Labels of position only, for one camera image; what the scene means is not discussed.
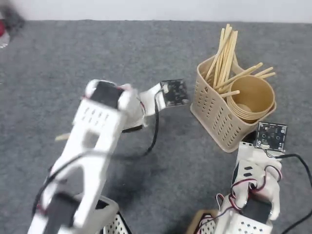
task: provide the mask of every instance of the beige cup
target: beige cup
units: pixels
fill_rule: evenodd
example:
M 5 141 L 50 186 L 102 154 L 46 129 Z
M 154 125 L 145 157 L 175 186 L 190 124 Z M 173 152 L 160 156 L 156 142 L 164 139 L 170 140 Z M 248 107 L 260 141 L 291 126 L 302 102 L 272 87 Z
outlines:
M 227 97 L 228 106 L 246 122 L 255 122 L 263 117 L 274 105 L 273 88 L 264 79 L 255 76 L 243 76 L 230 85 L 230 91 L 240 93 Z

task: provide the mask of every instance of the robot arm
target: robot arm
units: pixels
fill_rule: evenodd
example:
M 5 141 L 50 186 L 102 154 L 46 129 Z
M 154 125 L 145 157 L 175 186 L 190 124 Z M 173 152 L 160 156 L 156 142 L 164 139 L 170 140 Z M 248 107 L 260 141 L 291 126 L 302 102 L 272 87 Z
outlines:
M 64 151 L 39 193 L 39 209 L 34 209 L 28 234 L 94 234 L 113 221 L 118 212 L 115 202 L 106 199 L 109 205 L 96 209 L 110 157 L 124 129 L 143 125 L 145 116 L 155 113 L 155 104 L 159 111 L 166 107 L 159 93 L 162 88 L 158 84 L 139 95 L 128 84 L 93 80 L 87 85 Z M 97 141 L 92 145 L 94 136 Z M 83 170 L 80 199 L 58 182 L 77 168 Z
M 268 157 L 262 149 L 241 142 L 231 193 L 224 198 L 219 212 L 223 215 L 217 221 L 214 234 L 234 234 L 238 230 L 258 233 L 256 231 L 260 229 L 263 234 L 271 233 L 271 220 L 276 220 L 280 212 L 280 170 L 279 159 Z M 262 208 L 266 210 L 266 218 L 261 215 Z

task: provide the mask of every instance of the wooden chopstick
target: wooden chopstick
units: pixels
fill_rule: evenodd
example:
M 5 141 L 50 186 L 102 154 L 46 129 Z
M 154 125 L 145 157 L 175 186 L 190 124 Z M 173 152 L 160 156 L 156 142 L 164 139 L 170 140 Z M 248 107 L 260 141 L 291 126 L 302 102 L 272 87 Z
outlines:
M 221 36 L 220 36 L 220 43 L 219 43 L 219 50 L 220 50 L 221 44 L 222 44 L 223 39 L 224 39 L 224 33 L 225 33 L 225 29 L 222 28 L 222 29 L 221 29 Z M 219 58 L 218 58 L 217 61 L 216 61 L 216 67 L 215 67 L 215 72 L 214 72 L 214 84 L 213 84 L 213 87 L 215 87 L 216 84 L 217 84 L 217 80 L 218 80 L 218 77 L 219 77 L 219 70 L 220 70 L 221 63 L 222 63 L 222 56 L 219 56 Z
M 275 76 L 275 75 L 276 75 L 275 72 L 271 72 L 271 73 L 268 73 L 268 74 L 260 76 L 260 78 L 261 79 L 265 79 L 265 78 L 268 78 L 268 77 L 271 77 L 271 76 Z
M 241 73 L 238 73 L 236 76 L 234 76 L 234 77 L 228 79 L 226 82 L 224 82 L 224 83 L 222 83 L 222 84 L 216 86 L 215 89 L 221 88 L 222 86 L 227 85 L 227 84 L 233 82 L 234 80 L 236 80 L 236 79 L 239 78 L 239 77 L 242 77 L 242 76 L 244 76 L 244 75 L 249 75 L 251 72 L 255 71 L 256 69 L 258 69 L 258 68 L 261 67 L 262 65 L 263 65 L 263 63 L 260 62 L 260 63 L 258 63 L 257 65 L 252 66 L 252 67 L 250 67 L 250 68 L 248 68 L 248 69 L 242 71 Z
M 269 72 L 269 71 L 271 71 L 271 70 L 273 70 L 273 67 L 269 67 L 269 68 L 263 70 L 262 72 L 259 72 L 259 73 L 255 74 L 255 76 L 256 76 L 256 77 L 259 77 L 259 76 L 261 76 L 261 75 L 263 75 L 263 74 L 266 74 L 267 72 Z
M 231 71 L 231 66 L 232 66 L 232 62 L 233 62 L 233 55 L 234 55 L 234 50 L 235 50 L 235 46 L 236 46 L 236 41 L 237 41 L 237 36 L 238 36 L 238 31 L 234 31 L 233 32 L 233 40 L 232 40 L 232 44 L 230 47 L 230 52 L 228 55 L 228 64 L 226 67 L 226 74 L 224 77 L 224 81 L 227 81 L 229 79 L 229 75 L 230 75 L 230 71 Z
M 215 55 L 214 60 L 213 60 L 211 66 L 210 66 L 210 68 L 209 68 L 209 70 L 208 70 L 208 72 L 207 72 L 207 74 L 206 74 L 205 80 L 207 80 L 207 78 L 209 77 L 211 71 L 213 70 L 213 68 L 214 68 L 214 66 L 215 66 L 215 63 L 216 63 L 218 57 L 220 56 L 220 54 L 221 54 L 221 52 L 222 52 L 222 50 L 223 50 L 223 48 L 224 48 L 226 42 L 228 41 L 229 37 L 230 37 L 230 33 L 228 33 L 227 35 L 224 36 L 224 40 L 223 40 L 223 42 L 222 42 L 222 45 L 221 45 L 221 47 L 220 47 L 220 50 L 218 50 L 217 54 Z
M 220 94 L 220 96 L 222 98 L 226 98 L 228 96 L 233 96 L 233 95 L 236 95 L 236 94 L 239 94 L 240 91 L 239 90 L 235 90 L 235 91 L 231 91 L 231 92 L 227 92 L 227 93 L 223 93 L 223 94 Z

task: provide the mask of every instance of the cable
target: cable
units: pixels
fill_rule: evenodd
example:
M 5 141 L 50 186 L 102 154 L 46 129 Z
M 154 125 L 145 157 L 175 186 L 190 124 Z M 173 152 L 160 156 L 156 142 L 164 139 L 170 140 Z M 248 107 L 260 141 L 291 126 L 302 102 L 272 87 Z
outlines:
M 264 152 L 265 152 L 265 154 L 267 155 L 267 157 L 274 157 L 273 155 L 271 155 L 269 152 L 268 152 L 268 150 L 265 150 L 265 149 L 262 149 Z
M 312 175 L 311 172 L 309 170 L 308 165 L 306 164 L 306 162 L 302 159 L 302 157 L 300 155 L 297 154 L 289 154 L 289 155 L 281 155 L 281 156 L 276 156 L 275 158 L 277 159 L 283 159 L 283 158 L 289 158 L 289 157 L 296 157 L 297 159 L 300 160 L 300 162 L 303 164 L 303 166 L 305 167 L 309 180 L 310 180 L 310 185 L 312 188 Z M 300 223 L 304 222 L 305 220 L 307 220 L 308 218 L 310 218 L 312 216 L 312 210 L 303 218 L 301 218 L 300 220 L 298 220 L 297 222 L 293 223 L 292 225 L 290 225 L 287 229 L 285 229 L 282 234 L 286 234 L 288 233 L 291 229 L 295 228 L 296 226 L 298 226 Z
M 226 208 L 225 211 L 222 212 L 221 214 L 217 215 L 216 217 L 214 217 L 213 219 L 211 219 L 211 220 L 209 220 L 209 221 L 207 221 L 207 222 L 202 223 L 202 224 L 197 228 L 197 230 L 196 230 L 195 233 L 198 233 L 198 231 L 199 231 L 205 224 L 210 223 L 210 222 L 212 222 L 212 221 L 215 221 L 217 218 L 220 218 L 221 216 L 223 216 L 229 209 L 233 209 L 233 207 L 230 206 L 230 207 Z
M 219 211 L 221 211 L 221 206 L 222 206 L 222 203 L 223 203 L 223 201 L 224 201 L 224 196 L 223 196 L 222 194 L 218 193 L 218 194 L 215 195 L 215 200 L 216 200 L 216 202 L 217 202 L 217 204 L 218 204 Z
M 153 137 L 153 141 L 152 144 L 150 145 L 150 147 L 148 147 L 147 151 L 143 154 L 143 156 L 148 155 L 152 149 L 154 148 L 155 144 L 156 144 L 156 140 L 157 140 L 157 135 L 158 135 L 158 129 L 159 129 L 159 110 L 158 110 L 158 104 L 157 104 L 157 95 L 162 91 L 162 89 L 160 89 L 155 95 L 154 95 L 154 103 L 155 103 L 155 131 L 154 131 L 154 137 Z
M 92 154 L 92 156 L 94 155 L 98 155 L 98 156 L 104 156 L 105 153 L 104 152 L 99 152 L 99 151 L 85 151 L 81 154 L 78 154 L 77 156 L 75 156 L 73 159 L 69 160 L 68 162 L 66 162 L 65 164 L 63 164 L 59 169 L 57 169 L 52 175 L 50 175 L 44 182 L 44 184 L 42 185 L 42 187 L 39 189 L 36 197 L 35 197 L 35 201 L 33 204 L 33 208 L 32 208 L 32 216 L 35 215 L 36 213 L 36 209 L 37 209 L 37 205 L 39 204 L 40 198 L 42 196 L 43 191 L 48 187 L 48 185 L 53 182 L 53 180 L 55 180 L 56 176 L 63 171 L 68 165 L 72 164 L 73 162 L 77 161 L 78 159 L 84 157 L 84 156 L 88 156 L 89 154 Z

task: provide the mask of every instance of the utensil holder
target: utensil holder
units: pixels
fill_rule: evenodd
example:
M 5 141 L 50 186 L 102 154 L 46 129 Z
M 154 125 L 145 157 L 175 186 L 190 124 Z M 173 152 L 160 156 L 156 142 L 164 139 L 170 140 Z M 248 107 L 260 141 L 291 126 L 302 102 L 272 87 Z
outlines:
M 239 142 L 257 127 L 259 121 L 276 110 L 276 102 L 261 119 L 254 123 L 244 122 L 231 111 L 226 101 L 203 78 L 202 74 L 207 73 L 213 60 L 214 56 L 197 66 L 195 93 L 190 109 L 219 147 L 230 153 L 238 148 Z M 231 70 L 235 74 L 244 71 L 235 59 Z

